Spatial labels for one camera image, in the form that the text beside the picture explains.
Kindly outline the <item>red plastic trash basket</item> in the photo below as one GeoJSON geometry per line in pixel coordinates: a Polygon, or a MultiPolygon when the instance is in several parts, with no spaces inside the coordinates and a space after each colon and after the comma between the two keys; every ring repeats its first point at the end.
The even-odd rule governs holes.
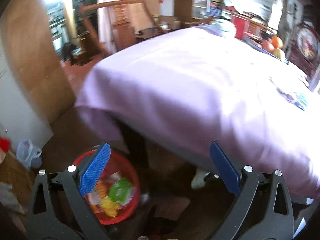
{"type": "Polygon", "coordinates": [[[140,200],[140,185],[138,174],[127,158],[112,151],[85,200],[103,225],[119,223],[132,215],[140,200]]]}

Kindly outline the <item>orange snack wrapper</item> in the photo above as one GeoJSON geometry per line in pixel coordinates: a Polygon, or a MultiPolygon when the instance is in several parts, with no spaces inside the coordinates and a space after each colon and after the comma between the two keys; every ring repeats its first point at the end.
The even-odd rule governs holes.
{"type": "Polygon", "coordinates": [[[99,179],[93,190],[87,194],[88,202],[94,213],[101,212],[100,205],[103,199],[107,196],[107,186],[99,179]]]}

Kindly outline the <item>white round ceramic jar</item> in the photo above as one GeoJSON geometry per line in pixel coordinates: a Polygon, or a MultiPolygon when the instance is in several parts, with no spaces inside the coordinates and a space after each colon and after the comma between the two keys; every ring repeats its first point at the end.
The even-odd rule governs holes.
{"type": "Polygon", "coordinates": [[[210,29],[216,35],[221,37],[235,37],[236,35],[236,27],[234,24],[221,18],[212,20],[210,23],[210,29]]]}

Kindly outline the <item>wooden door panel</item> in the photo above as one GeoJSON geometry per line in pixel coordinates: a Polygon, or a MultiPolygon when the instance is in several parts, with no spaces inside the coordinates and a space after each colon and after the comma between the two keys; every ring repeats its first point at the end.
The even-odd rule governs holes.
{"type": "Polygon", "coordinates": [[[75,95],[54,50],[43,0],[11,0],[1,22],[11,69],[53,124],[72,107],[75,95]]]}

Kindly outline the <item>yellow wrapper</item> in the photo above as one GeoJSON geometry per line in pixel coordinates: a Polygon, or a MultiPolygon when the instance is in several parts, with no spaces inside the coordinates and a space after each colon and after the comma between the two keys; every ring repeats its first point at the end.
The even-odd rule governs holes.
{"type": "Polygon", "coordinates": [[[120,206],[109,197],[103,198],[99,206],[108,217],[112,218],[117,217],[120,209],[120,206]]]}

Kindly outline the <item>red box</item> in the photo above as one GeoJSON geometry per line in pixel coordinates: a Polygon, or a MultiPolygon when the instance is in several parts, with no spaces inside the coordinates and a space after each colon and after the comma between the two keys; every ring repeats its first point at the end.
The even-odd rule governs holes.
{"type": "Polygon", "coordinates": [[[235,37],[239,40],[243,40],[248,33],[249,20],[242,16],[233,15],[231,22],[236,28],[235,37]]]}

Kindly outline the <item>white plastic bag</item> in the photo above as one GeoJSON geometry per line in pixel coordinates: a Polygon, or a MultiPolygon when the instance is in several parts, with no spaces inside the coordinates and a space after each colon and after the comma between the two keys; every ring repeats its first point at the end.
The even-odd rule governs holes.
{"type": "Polygon", "coordinates": [[[42,164],[42,149],[29,139],[22,140],[17,146],[16,158],[26,169],[37,169],[42,164]]]}

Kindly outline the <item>pink floral curtain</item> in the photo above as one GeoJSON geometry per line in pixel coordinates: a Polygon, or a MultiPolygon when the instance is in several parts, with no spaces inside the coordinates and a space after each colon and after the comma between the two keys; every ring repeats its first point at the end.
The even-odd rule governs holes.
{"type": "MultiPolygon", "coordinates": [[[[118,1],[118,0],[97,0],[98,3],[118,1]]],[[[98,37],[99,42],[103,44],[104,48],[113,54],[116,52],[112,37],[112,29],[110,23],[110,14],[107,7],[100,8],[97,10],[98,13],[98,37]]]]}

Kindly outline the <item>purple tablecloth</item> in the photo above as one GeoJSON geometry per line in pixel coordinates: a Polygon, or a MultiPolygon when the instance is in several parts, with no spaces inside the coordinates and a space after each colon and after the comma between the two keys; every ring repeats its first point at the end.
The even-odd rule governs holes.
{"type": "Polygon", "coordinates": [[[75,108],[101,139],[121,139],[121,121],[208,171],[209,147],[217,141],[242,165],[281,170],[291,193],[319,198],[319,95],[295,66],[205,25],[102,59],[85,78],[75,108]],[[303,94],[306,110],[277,88],[303,94]]]}

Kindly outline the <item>round framed embroidery ornament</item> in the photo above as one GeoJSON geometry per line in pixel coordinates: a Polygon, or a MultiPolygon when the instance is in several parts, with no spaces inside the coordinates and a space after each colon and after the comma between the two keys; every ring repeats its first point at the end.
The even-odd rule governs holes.
{"type": "Polygon", "coordinates": [[[297,47],[303,57],[310,62],[315,61],[319,55],[319,35],[315,29],[301,23],[296,35],[297,47]]]}

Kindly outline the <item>blue face mask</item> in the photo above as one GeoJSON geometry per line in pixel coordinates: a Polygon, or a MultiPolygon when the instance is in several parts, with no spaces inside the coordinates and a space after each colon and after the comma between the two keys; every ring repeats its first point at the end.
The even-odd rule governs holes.
{"type": "Polygon", "coordinates": [[[280,88],[277,88],[277,92],[286,99],[287,102],[295,105],[299,109],[305,111],[308,104],[306,101],[306,98],[304,97],[303,94],[298,94],[295,92],[288,93],[286,91],[281,90],[280,88]]]}

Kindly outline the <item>red apple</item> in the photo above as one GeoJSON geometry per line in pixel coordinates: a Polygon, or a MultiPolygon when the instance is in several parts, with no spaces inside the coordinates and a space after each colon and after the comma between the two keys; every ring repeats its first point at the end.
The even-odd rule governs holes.
{"type": "Polygon", "coordinates": [[[268,53],[273,53],[274,51],[274,46],[271,42],[267,40],[262,40],[262,48],[263,50],[267,51],[268,53]]]}

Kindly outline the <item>yellow pear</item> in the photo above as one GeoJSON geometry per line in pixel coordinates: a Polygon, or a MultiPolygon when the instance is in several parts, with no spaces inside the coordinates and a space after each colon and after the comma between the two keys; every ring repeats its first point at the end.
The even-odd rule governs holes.
{"type": "Polygon", "coordinates": [[[273,53],[272,53],[276,58],[280,59],[281,61],[286,60],[286,56],[283,50],[279,48],[274,48],[273,53]]]}

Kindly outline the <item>curved wooden chair frame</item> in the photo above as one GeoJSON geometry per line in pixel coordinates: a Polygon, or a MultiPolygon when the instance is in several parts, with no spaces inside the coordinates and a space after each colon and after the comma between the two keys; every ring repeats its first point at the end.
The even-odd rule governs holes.
{"type": "Polygon", "coordinates": [[[96,3],[87,6],[83,4],[79,5],[79,12],[82,17],[82,23],[88,31],[88,34],[91,40],[93,41],[94,45],[100,50],[103,57],[108,57],[112,54],[110,54],[104,48],[103,44],[99,42],[98,33],[95,31],[91,21],[86,16],[86,12],[98,10],[104,7],[108,8],[110,14],[113,41],[116,46],[116,50],[120,51],[136,44],[137,42],[137,35],[135,34],[135,29],[130,19],[130,5],[132,4],[140,4],[142,6],[143,11],[148,17],[148,19],[158,30],[157,35],[166,34],[168,32],[167,30],[163,29],[161,25],[155,20],[147,6],[146,0],[118,0],[104,3],[96,3]]]}

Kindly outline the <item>orange fruit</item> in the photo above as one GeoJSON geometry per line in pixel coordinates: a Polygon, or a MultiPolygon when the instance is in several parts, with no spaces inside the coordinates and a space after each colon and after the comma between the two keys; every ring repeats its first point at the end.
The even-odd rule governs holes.
{"type": "Polygon", "coordinates": [[[274,48],[278,48],[278,49],[282,49],[283,48],[283,42],[282,42],[281,38],[279,38],[277,36],[273,36],[271,38],[271,43],[272,43],[274,48]]]}

